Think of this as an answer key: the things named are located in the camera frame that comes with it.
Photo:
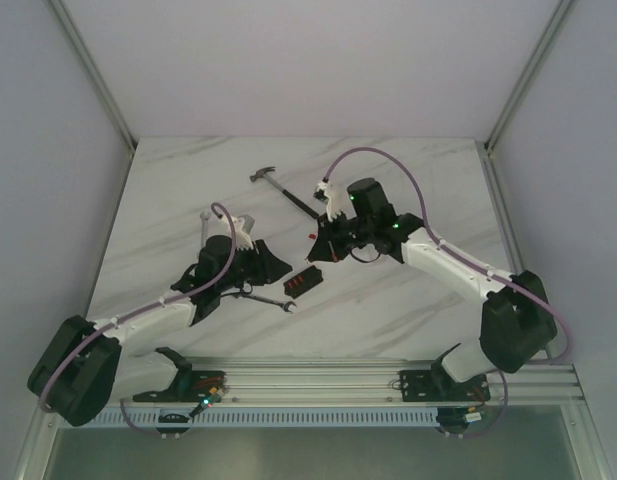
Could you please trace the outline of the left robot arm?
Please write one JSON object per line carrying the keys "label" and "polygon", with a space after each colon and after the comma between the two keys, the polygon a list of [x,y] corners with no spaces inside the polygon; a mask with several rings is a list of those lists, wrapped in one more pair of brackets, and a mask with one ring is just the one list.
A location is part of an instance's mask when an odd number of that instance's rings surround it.
{"label": "left robot arm", "polygon": [[110,402],[147,396],[180,402],[193,386],[192,364],[165,345],[167,335],[210,316],[226,293],[270,285],[290,273],[262,240],[234,250],[225,235],[210,237],[162,301],[131,320],[88,320],[74,315],[62,322],[27,380],[43,407],[78,427]]}

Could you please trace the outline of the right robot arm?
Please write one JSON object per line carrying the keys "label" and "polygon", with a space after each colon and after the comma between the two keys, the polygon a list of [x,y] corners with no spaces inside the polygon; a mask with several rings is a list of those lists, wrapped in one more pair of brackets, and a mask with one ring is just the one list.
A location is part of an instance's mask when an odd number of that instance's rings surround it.
{"label": "right robot arm", "polygon": [[379,255],[433,276],[481,308],[477,340],[459,343],[431,365],[432,390],[445,401],[492,370],[515,373],[557,335],[557,325],[539,277],[487,264],[438,237],[422,217],[399,214],[373,178],[347,189],[355,215],[347,217],[341,193],[322,181],[314,193],[324,203],[309,262],[338,262],[368,245]]}

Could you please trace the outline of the black fuse box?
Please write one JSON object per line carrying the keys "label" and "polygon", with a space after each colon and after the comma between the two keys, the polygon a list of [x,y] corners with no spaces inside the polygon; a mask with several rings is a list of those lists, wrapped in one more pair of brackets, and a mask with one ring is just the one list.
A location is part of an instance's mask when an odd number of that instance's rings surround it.
{"label": "black fuse box", "polygon": [[297,299],[323,282],[323,273],[314,265],[283,282],[284,294]]}

